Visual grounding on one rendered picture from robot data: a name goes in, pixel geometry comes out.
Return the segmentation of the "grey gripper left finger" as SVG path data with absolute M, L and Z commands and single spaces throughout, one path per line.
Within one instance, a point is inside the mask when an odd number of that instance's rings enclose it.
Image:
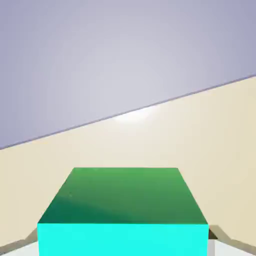
M 35 228 L 26 238 L 0 246 L 0 256 L 18 256 L 26 249 L 34 249 L 38 246 L 38 231 Z

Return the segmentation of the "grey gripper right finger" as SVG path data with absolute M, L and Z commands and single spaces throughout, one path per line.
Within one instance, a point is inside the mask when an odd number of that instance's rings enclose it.
M 256 246 L 231 239 L 219 226 L 210 225 L 207 256 L 256 256 Z

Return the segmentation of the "small green cube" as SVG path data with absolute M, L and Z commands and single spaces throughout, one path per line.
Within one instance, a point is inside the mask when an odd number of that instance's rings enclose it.
M 209 224 L 177 168 L 76 167 L 37 238 L 39 256 L 207 256 Z

